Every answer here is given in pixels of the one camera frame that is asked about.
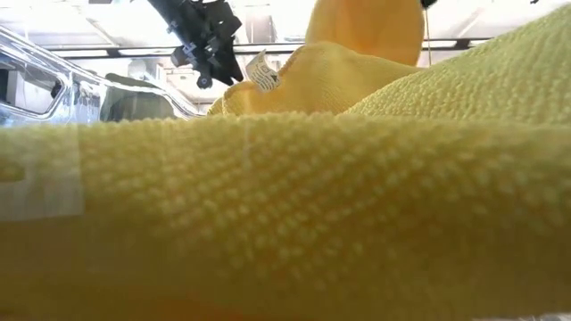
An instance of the microfiber cloth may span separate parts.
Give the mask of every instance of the microfiber cloth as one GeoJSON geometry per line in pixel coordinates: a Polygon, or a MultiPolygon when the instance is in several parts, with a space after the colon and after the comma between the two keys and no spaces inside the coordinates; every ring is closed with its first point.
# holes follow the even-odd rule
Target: microfiber cloth
{"type": "Polygon", "coordinates": [[[262,93],[252,81],[232,86],[210,115],[346,111],[395,79],[420,70],[424,36],[416,0],[319,0],[306,34],[279,71],[280,86],[262,93]]]}
{"type": "MultiPolygon", "coordinates": [[[[390,12],[353,18],[373,14],[383,23],[390,12]]],[[[280,102],[227,96],[226,114],[192,121],[2,129],[0,314],[457,321],[569,311],[569,39],[571,6],[426,70],[328,39],[318,53],[371,60],[392,79],[336,103],[376,76],[318,82],[309,69],[291,93],[315,96],[292,97],[290,112],[284,92],[280,102]],[[313,90],[296,92],[303,84],[313,90]]]]}

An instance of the black mechanical arm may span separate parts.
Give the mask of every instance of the black mechanical arm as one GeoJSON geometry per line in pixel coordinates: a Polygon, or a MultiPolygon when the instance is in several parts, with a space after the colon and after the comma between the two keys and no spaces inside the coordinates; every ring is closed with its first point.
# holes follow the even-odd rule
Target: black mechanical arm
{"type": "Polygon", "coordinates": [[[213,78],[229,86],[244,80],[234,54],[234,34],[242,22],[225,0],[148,1],[182,43],[172,53],[172,63],[191,64],[200,72],[196,85],[210,88],[213,78]]]}

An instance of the white label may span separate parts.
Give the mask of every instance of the white label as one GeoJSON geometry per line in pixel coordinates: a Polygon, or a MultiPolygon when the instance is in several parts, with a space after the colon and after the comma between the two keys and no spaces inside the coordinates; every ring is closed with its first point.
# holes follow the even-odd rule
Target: white label
{"type": "Polygon", "coordinates": [[[258,53],[250,63],[246,65],[246,74],[262,92],[268,92],[277,88],[280,84],[279,75],[268,66],[266,62],[266,50],[258,53]]]}

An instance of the car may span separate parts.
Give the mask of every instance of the car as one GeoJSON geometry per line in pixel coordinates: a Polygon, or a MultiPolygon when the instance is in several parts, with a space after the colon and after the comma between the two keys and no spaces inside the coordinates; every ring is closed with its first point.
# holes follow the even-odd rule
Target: car
{"type": "Polygon", "coordinates": [[[202,116],[166,84],[98,76],[0,27],[0,127],[202,116]]]}

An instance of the ceiling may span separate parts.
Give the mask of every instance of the ceiling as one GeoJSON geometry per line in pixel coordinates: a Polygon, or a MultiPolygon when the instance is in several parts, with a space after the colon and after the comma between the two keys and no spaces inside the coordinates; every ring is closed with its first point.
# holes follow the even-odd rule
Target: ceiling
{"type": "MultiPolygon", "coordinates": [[[[250,45],[244,48],[255,52],[271,47],[255,44],[302,41],[315,0],[229,2],[243,22],[236,42],[250,45]]],[[[571,4],[571,0],[540,0],[537,4],[529,4],[529,0],[440,0],[427,13],[429,33],[432,39],[496,37],[564,4],[571,4]]],[[[112,4],[89,4],[89,0],[0,0],[0,25],[48,49],[179,45],[176,37],[166,32],[167,24],[146,0],[112,0],[112,4]]],[[[428,53],[423,52],[418,64],[427,66],[429,62],[436,63],[459,53],[432,52],[429,59],[428,53]]],[[[276,69],[288,57],[289,54],[268,55],[270,65],[276,69]]],[[[238,59],[245,66],[252,56],[241,54],[238,59]]],[[[175,69],[168,58],[74,62],[102,75],[114,72],[133,76],[134,70],[147,70],[194,103],[210,104],[227,88],[216,83],[213,88],[198,89],[197,75],[189,68],[175,69]]]]}

